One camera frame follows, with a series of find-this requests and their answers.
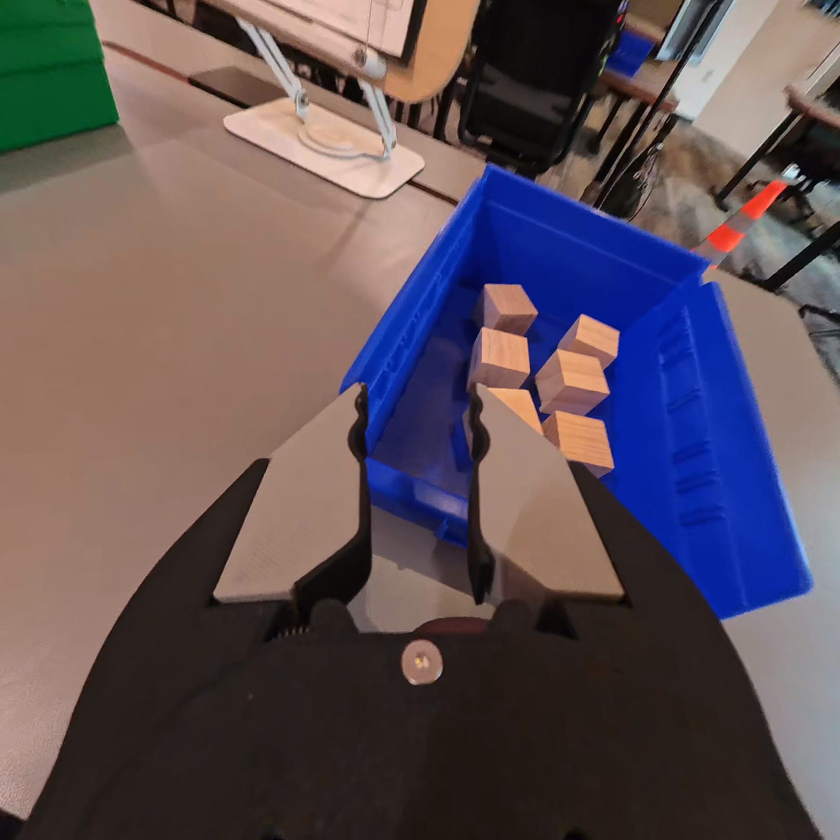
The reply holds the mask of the blue plastic bin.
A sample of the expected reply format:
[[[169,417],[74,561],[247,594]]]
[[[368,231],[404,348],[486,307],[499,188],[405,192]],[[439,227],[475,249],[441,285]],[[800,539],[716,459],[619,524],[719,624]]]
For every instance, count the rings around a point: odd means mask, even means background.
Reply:
[[[489,165],[343,378],[369,396],[371,500],[465,549],[474,312],[483,286],[538,310],[532,373],[582,314],[618,330],[603,420],[605,486],[680,563],[720,619],[814,585],[728,307],[707,261]]]

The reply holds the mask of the green plastic bin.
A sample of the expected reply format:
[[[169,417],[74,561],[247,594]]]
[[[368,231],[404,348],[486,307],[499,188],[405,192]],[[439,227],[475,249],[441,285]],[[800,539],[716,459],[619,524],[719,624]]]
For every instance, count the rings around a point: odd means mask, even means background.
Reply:
[[[119,122],[88,1],[1,2],[1,152]]]

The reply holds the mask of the black office chair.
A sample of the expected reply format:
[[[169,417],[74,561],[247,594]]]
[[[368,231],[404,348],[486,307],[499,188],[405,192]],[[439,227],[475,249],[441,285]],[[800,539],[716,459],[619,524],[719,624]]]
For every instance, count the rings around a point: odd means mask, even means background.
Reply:
[[[488,2],[458,140],[531,180],[561,163],[622,33],[627,2]]]

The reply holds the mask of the instruction sheet on stand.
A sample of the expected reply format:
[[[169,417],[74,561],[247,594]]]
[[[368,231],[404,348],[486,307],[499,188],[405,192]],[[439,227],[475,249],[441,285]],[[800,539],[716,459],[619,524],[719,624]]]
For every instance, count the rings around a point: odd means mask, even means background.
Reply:
[[[413,56],[400,60],[269,1],[213,5],[235,17],[285,96],[224,119],[226,131],[360,197],[381,200],[411,181],[424,158],[398,143],[386,98],[414,104],[437,95],[465,53],[477,1],[428,1]],[[315,103],[280,45],[356,79],[372,113],[368,129]]]

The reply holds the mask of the wooden office desk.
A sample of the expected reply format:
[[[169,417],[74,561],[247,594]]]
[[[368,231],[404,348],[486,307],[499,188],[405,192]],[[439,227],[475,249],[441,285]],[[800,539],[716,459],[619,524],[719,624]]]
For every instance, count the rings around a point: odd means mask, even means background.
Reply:
[[[598,81],[607,92],[619,99],[642,102],[652,107],[667,80],[667,75],[663,76],[657,70],[643,66],[631,77],[606,68]]]

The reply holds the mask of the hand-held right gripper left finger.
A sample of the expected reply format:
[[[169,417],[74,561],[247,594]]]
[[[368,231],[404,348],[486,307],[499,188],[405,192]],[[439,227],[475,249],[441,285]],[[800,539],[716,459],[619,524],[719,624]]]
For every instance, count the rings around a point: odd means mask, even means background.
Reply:
[[[353,384],[271,454],[215,601],[349,604],[364,588],[372,567],[367,396]]]

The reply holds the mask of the printed instruction sheet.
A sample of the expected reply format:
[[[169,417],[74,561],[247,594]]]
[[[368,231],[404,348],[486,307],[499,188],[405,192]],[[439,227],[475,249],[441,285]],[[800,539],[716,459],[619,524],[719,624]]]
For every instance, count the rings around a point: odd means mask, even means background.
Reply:
[[[413,56],[426,1],[269,1],[400,60]]]

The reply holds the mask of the orange traffic cone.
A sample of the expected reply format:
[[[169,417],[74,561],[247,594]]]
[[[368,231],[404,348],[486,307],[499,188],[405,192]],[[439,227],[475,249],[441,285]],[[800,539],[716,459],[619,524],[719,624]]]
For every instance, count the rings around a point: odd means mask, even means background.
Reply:
[[[788,184],[782,180],[769,182],[740,209],[704,238],[692,253],[705,259],[709,267],[718,268],[744,240],[750,228],[782,195]]]

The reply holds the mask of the pile of wooden cubes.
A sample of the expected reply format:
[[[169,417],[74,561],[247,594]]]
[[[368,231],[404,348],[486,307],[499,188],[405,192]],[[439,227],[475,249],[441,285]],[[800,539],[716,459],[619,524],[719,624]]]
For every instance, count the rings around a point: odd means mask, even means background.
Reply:
[[[533,374],[528,334],[538,314],[523,286],[483,286],[466,388],[485,386],[569,461],[604,477],[614,458],[605,423],[593,412],[611,393],[606,369],[618,356],[621,333],[583,313]]]

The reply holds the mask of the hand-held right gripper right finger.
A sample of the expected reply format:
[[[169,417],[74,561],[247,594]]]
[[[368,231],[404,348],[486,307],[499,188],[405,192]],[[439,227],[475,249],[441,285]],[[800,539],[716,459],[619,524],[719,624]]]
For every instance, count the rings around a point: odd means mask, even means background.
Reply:
[[[475,603],[620,601],[624,588],[568,460],[486,385],[471,387],[467,422]]]

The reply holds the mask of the small blue storage bin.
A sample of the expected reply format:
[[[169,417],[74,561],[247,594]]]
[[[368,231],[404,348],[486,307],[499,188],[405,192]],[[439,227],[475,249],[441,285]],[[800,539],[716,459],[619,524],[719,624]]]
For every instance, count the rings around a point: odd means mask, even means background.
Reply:
[[[605,63],[605,70],[632,78],[639,72],[657,44],[656,38],[626,28],[621,33],[617,47]]]

